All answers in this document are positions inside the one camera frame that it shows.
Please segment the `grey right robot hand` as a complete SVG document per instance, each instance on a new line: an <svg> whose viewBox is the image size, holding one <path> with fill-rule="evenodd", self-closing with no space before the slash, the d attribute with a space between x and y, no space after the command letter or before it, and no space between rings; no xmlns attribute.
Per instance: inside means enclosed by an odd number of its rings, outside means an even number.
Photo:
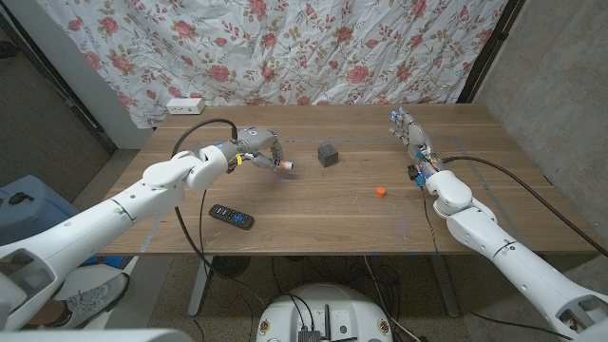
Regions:
<svg viewBox="0 0 608 342"><path fill-rule="evenodd" d="M390 121L393 127L389 132L406 147L414 168L423 177L430 177L445 169L436 156L428 134L403 107L390 113Z"/></svg>

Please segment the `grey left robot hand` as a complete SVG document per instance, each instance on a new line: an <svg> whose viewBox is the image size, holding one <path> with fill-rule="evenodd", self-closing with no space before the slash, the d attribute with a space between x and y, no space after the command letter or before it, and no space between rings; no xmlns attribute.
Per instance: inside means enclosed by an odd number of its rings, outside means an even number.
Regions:
<svg viewBox="0 0 608 342"><path fill-rule="evenodd" d="M277 170L284 163L277 134L262 127L248 127L237 133L237 151L260 168Z"/></svg>

